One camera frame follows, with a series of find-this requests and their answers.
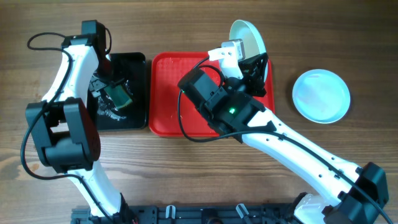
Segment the green yellow sponge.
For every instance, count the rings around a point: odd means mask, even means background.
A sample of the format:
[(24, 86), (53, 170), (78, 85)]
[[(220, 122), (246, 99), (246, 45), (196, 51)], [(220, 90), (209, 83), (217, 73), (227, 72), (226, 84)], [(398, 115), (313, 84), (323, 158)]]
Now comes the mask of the green yellow sponge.
[(120, 110), (133, 103), (132, 98), (122, 85), (107, 86), (105, 89), (106, 94), (111, 98), (115, 108)]

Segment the mint plate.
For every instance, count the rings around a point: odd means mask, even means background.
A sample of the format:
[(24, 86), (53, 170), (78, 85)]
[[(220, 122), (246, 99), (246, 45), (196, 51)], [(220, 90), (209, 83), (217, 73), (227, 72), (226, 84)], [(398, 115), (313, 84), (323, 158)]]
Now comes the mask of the mint plate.
[(351, 105), (347, 84), (337, 74), (313, 69), (301, 74), (292, 88), (292, 101), (306, 119), (320, 124), (342, 119)]
[[(266, 46), (263, 38), (257, 28), (250, 22), (244, 20), (236, 20), (233, 22), (228, 42), (241, 39), (243, 41), (243, 52), (245, 59), (266, 53)], [(238, 79), (243, 78), (243, 74), (238, 71), (238, 53), (232, 51), (233, 58), (228, 59), (229, 68), (227, 68), (227, 77)]]

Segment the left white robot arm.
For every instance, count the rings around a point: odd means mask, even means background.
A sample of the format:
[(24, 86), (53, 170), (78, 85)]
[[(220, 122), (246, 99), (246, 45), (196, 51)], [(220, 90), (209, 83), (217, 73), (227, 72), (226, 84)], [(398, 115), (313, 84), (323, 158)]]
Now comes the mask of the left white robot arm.
[[(57, 51), (62, 62), (50, 90), (25, 110), (29, 127), (21, 144), (21, 164), (35, 179), (70, 179), (89, 203), (91, 222), (127, 223), (133, 214), (99, 162), (100, 136), (86, 108), (92, 76), (110, 73), (106, 39), (100, 34), (65, 36)], [(40, 162), (51, 167), (54, 176), (38, 175), (27, 165), (29, 138)]]

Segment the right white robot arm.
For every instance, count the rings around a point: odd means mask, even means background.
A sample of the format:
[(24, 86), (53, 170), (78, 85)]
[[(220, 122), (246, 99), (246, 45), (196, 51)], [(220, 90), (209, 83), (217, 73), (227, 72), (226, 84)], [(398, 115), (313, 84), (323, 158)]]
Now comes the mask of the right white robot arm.
[(250, 54), (241, 39), (208, 52), (178, 82), (180, 94), (216, 131), (286, 166), (311, 185), (292, 204), (301, 223), (373, 223), (389, 200), (386, 174), (327, 152), (284, 124), (259, 98), (266, 94), (268, 55)]

